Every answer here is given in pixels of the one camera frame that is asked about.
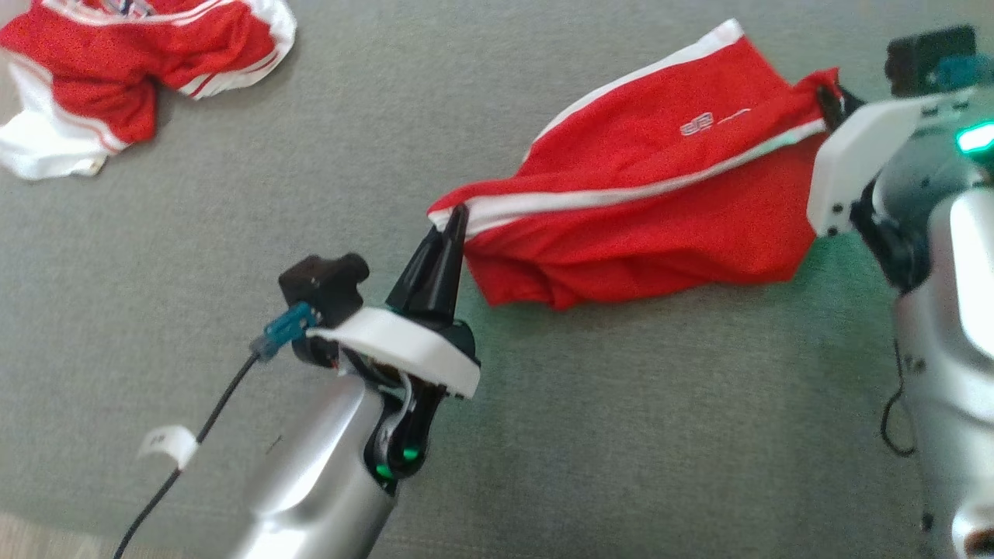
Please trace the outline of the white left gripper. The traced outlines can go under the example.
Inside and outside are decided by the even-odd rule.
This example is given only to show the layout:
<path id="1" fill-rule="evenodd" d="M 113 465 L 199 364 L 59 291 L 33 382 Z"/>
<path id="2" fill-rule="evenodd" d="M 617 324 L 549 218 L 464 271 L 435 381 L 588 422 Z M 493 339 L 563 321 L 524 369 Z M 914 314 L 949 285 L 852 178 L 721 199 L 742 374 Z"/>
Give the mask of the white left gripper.
<path id="1" fill-rule="evenodd" d="M 386 305 L 416 321 L 454 322 L 469 209 L 452 209 L 443 230 L 422 239 L 388 294 Z M 312 314 L 291 312 L 291 331 L 306 339 L 336 341 L 361 355 L 397 368 L 451 395 L 471 399 L 479 385 L 480 366 L 454 344 L 425 326 L 387 309 L 361 307 L 334 327 L 317 327 Z"/>

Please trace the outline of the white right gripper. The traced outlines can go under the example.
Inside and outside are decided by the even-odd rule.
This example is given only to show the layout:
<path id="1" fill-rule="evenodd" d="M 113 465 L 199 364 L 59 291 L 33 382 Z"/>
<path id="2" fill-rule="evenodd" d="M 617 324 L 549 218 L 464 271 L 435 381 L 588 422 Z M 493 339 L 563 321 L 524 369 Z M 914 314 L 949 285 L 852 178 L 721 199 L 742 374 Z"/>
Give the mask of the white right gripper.
<path id="1" fill-rule="evenodd" d="M 818 237 L 854 229 L 852 206 L 898 223 L 920 225 L 941 200 L 981 178 L 974 157 L 992 149 L 992 114 L 972 102 L 974 89 L 867 103 L 838 85 L 818 95 L 827 141 L 818 149 L 807 219 Z"/>

